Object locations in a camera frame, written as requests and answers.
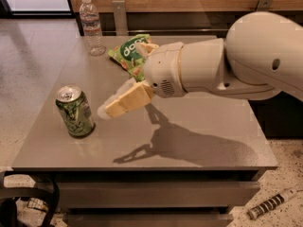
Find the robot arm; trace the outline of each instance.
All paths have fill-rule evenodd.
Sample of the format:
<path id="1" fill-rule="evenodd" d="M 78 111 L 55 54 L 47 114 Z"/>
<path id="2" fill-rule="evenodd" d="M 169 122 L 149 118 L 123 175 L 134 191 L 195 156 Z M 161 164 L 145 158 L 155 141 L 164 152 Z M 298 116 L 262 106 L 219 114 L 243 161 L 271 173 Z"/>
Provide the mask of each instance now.
<path id="1" fill-rule="evenodd" d="M 270 12 L 251 13 L 229 29 L 226 40 L 160 46 L 147 57 L 143 72 L 146 81 L 107 105 L 107 114 L 142 107 L 154 94 L 208 92 L 260 100 L 284 91 L 303 100 L 303 27 Z"/>

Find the green snack bag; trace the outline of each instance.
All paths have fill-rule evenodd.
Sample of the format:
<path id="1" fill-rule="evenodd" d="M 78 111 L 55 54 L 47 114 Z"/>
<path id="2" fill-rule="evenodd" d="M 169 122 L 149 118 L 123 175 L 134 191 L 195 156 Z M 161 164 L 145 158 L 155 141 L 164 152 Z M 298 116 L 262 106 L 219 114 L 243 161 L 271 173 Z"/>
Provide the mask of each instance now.
<path id="1" fill-rule="evenodd" d="M 108 55 L 131 74 L 136 81 L 144 80 L 142 67 L 145 59 L 142 58 L 135 49 L 135 43 L 151 43 L 151 36 L 149 34 L 137 34 L 127 41 L 122 46 L 117 46 L 109 50 Z"/>

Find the clear water bottle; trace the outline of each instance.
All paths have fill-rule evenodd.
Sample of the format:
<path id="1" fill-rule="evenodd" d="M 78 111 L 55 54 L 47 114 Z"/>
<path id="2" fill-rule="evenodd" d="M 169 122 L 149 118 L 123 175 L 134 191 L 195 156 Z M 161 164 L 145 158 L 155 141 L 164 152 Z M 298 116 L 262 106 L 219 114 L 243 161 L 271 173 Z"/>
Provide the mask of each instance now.
<path id="1" fill-rule="evenodd" d="M 92 4 L 92 0 L 82 0 L 80 19 L 89 54 L 92 56 L 103 55 L 106 47 L 102 43 L 102 30 L 98 10 L 96 6 Z"/>

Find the floor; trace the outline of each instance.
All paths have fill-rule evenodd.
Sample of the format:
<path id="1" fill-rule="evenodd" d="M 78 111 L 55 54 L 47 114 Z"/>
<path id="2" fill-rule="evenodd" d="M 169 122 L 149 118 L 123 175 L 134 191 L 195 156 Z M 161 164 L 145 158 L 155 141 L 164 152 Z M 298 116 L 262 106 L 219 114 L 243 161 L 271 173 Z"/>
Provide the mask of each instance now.
<path id="1" fill-rule="evenodd" d="M 79 38 L 76 22 L 64 20 L 0 20 L 0 170 L 9 169 L 41 110 L 53 83 Z M 261 190 L 246 206 L 232 210 L 229 227 L 303 227 L 303 191 L 275 211 L 253 221 L 247 210 L 284 188 L 303 190 L 303 140 L 269 140 L 279 168 L 259 180 Z M 33 185 L 28 177 L 13 176 L 6 186 Z M 44 214 L 18 201 L 19 219 L 38 226 Z M 53 219 L 66 226 L 62 214 Z"/>

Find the green can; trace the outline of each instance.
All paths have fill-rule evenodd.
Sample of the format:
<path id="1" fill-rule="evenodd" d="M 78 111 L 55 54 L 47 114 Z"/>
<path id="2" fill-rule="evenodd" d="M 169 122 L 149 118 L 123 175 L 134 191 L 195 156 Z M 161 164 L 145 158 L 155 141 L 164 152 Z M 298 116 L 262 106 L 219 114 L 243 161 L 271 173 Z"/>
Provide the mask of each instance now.
<path id="1" fill-rule="evenodd" d="M 95 127 L 85 93 L 77 86 L 62 87 L 56 96 L 56 105 L 68 132 L 75 137 L 91 133 Z"/>

